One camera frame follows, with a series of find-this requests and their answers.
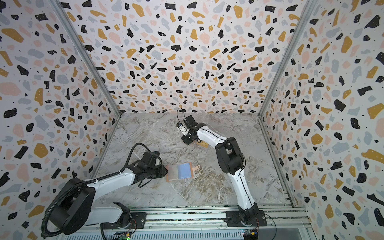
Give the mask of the gold card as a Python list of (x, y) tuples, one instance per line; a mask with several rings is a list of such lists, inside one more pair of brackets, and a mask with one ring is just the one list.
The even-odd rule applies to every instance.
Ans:
[(208, 147), (210, 146), (208, 143), (206, 143), (206, 142), (204, 142), (204, 141), (200, 141), (200, 142), (198, 142), (198, 145), (200, 145), (200, 146), (202, 146), (202, 147), (204, 147), (204, 148), (208, 148)]

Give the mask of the pink leather card holder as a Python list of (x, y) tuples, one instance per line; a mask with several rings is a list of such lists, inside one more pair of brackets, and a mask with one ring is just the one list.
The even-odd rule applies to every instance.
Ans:
[(195, 172), (201, 168), (200, 165), (193, 166), (191, 162), (179, 164), (179, 165), (168, 165), (166, 169), (167, 182), (174, 182), (178, 180), (191, 179), (195, 177)]

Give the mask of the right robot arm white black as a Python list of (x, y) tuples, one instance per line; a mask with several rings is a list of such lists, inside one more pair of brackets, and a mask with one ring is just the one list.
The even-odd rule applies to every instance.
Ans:
[(177, 123), (177, 128), (183, 134), (182, 140), (186, 145), (192, 142), (205, 142), (215, 149), (218, 164), (221, 170), (227, 174), (237, 196), (240, 221), (250, 226), (259, 212), (258, 205), (251, 195), (246, 177), (246, 159), (235, 138), (226, 138), (211, 130), (206, 124), (198, 123), (193, 116)]

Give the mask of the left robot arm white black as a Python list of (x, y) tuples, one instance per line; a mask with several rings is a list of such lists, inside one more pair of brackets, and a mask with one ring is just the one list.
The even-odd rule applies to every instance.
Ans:
[(140, 160), (122, 171), (87, 181), (71, 179), (47, 208), (42, 234), (46, 237), (70, 235), (83, 226), (99, 224), (114, 224), (120, 229), (130, 227), (137, 221), (128, 207), (120, 202), (114, 202), (111, 207), (95, 207), (94, 202), (126, 186), (138, 184), (143, 187), (144, 180), (163, 178), (167, 173), (160, 153), (147, 151)]

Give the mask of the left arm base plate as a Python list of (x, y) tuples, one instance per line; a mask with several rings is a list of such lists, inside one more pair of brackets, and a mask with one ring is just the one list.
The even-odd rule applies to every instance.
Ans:
[(125, 213), (118, 219), (116, 223), (103, 223), (105, 230), (138, 230), (143, 229), (146, 223), (147, 213)]

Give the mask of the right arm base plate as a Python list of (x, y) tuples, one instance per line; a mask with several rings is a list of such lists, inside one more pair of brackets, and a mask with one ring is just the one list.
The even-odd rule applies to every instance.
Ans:
[(227, 211), (224, 222), (228, 227), (266, 227), (267, 220), (264, 211), (246, 213), (244, 211)]

